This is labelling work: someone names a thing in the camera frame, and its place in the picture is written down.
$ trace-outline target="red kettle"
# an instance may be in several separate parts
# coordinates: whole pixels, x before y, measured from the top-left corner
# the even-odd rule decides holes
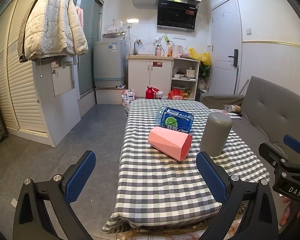
[[[146,91],[146,99],[155,99],[155,91],[152,87],[147,87]]]

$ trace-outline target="human hand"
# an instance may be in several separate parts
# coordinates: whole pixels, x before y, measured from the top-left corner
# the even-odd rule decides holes
[[[284,225],[287,223],[288,218],[289,218],[289,216],[290,216],[290,211],[291,211],[291,199],[288,198],[288,197],[284,197],[284,199],[282,200],[282,202],[283,202],[284,204],[289,203],[288,206],[285,208],[285,210],[284,210],[284,212],[283,212],[283,216],[282,216],[281,223],[280,223],[281,226],[284,226]]]

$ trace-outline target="gray cylinder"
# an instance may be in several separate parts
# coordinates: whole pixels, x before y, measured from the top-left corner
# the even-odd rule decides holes
[[[231,127],[232,120],[229,116],[218,112],[209,114],[202,134],[200,150],[210,157],[219,156],[226,144]]]

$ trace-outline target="checkered tablecloth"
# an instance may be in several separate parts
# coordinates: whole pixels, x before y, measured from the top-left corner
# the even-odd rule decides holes
[[[181,162],[148,143],[160,106],[194,115],[191,149]],[[214,200],[196,168],[196,156],[200,152],[199,144],[209,113],[207,107],[195,101],[139,99],[130,104],[116,204],[103,232],[192,224],[214,216],[220,210],[221,203]],[[244,181],[269,179],[261,161],[232,130],[222,154],[213,160],[229,175],[236,174]]]

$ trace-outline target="door handle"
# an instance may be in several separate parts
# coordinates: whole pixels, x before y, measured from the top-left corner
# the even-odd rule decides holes
[[[234,55],[233,56],[228,56],[228,57],[233,57],[233,66],[234,67],[238,66],[238,54],[239,54],[239,50],[235,49],[234,50]]]

